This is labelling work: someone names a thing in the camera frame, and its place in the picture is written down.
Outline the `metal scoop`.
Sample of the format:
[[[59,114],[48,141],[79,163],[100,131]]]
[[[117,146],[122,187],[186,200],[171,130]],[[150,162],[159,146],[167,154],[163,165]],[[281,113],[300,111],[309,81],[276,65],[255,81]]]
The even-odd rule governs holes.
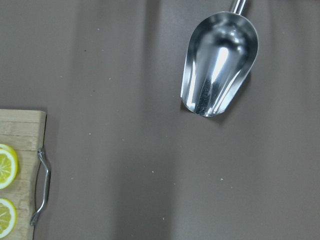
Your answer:
[[[190,37],[180,98],[196,115],[224,113],[256,61],[259,37],[243,15],[245,6],[234,0],[229,11],[207,17]]]

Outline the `bamboo cutting board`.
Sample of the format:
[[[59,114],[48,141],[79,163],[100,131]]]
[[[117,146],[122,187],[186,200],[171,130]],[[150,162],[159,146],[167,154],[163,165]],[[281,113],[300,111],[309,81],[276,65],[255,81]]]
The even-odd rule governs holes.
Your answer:
[[[32,240],[30,225],[36,211],[35,190],[40,160],[38,149],[43,147],[47,114],[40,110],[1,109],[0,142],[14,149],[18,170],[13,182],[0,190],[0,197],[9,200],[16,210],[13,230],[4,240]]]

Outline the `lemon slice stack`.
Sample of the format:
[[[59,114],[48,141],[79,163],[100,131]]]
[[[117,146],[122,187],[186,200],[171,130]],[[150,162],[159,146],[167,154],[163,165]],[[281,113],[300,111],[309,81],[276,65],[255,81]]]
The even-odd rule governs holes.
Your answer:
[[[18,156],[15,150],[0,144],[0,188],[8,187],[16,178],[18,172]]]

